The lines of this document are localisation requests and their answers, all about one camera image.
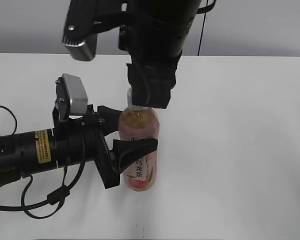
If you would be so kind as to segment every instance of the screw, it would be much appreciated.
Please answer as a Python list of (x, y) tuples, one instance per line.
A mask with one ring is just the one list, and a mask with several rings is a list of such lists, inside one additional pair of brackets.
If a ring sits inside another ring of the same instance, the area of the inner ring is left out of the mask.
[(69, 31), (73, 31), (73, 30), (75, 30), (76, 29), (76, 27), (75, 26), (72, 26), (72, 25), (70, 25), (69, 27), (68, 27), (68, 30)]
[(106, 121), (105, 121), (103, 118), (100, 118), (100, 119), (98, 120), (98, 122), (99, 122), (100, 125), (103, 125), (103, 124), (106, 123)]

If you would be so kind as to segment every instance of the bottle label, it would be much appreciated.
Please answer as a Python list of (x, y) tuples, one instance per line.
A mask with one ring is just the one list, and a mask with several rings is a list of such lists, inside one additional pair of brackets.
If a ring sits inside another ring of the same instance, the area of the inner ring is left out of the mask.
[[(120, 136), (121, 140), (124, 141), (136, 141), (132, 137), (131, 139), (126, 139), (122, 135)], [(157, 171), (157, 151), (149, 153), (148, 155), (138, 159), (131, 166), (129, 166), (124, 174), (134, 180), (138, 181), (148, 181), (150, 182)]]

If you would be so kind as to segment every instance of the bottle cap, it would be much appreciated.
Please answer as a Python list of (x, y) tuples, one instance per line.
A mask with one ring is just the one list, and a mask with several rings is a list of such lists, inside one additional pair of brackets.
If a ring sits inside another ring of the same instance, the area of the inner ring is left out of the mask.
[(132, 88), (130, 87), (128, 92), (127, 92), (127, 100), (128, 100), (128, 108), (129, 109), (134, 109), (134, 110), (142, 110), (146, 109), (147, 107), (144, 106), (136, 106), (132, 104)]

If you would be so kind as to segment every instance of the gray wall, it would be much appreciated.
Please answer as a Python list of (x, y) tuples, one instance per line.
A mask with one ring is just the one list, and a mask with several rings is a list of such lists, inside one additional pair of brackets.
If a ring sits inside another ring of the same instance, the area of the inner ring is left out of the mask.
[[(67, 53), (61, 36), (69, 2), (0, 0), (0, 53)], [(202, 21), (195, 19), (185, 55), (197, 54)], [(98, 53), (124, 54), (117, 44), (117, 29), (100, 34)], [(300, 56), (300, 0), (218, 0), (201, 55)]]

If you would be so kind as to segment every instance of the black cylinder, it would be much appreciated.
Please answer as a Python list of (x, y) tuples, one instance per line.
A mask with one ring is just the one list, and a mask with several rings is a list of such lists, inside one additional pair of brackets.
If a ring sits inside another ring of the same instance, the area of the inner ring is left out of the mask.
[(46, 129), (0, 137), (0, 172), (12, 169), (35, 174), (80, 163), (85, 142), (85, 160), (96, 155), (94, 130), (72, 130), (64, 139), (55, 139), (53, 130)]
[(136, 16), (128, 27), (129, 48), (146, 63), (166, 62), (182, 51), (201, 0), (135, 0), (127, 12)]

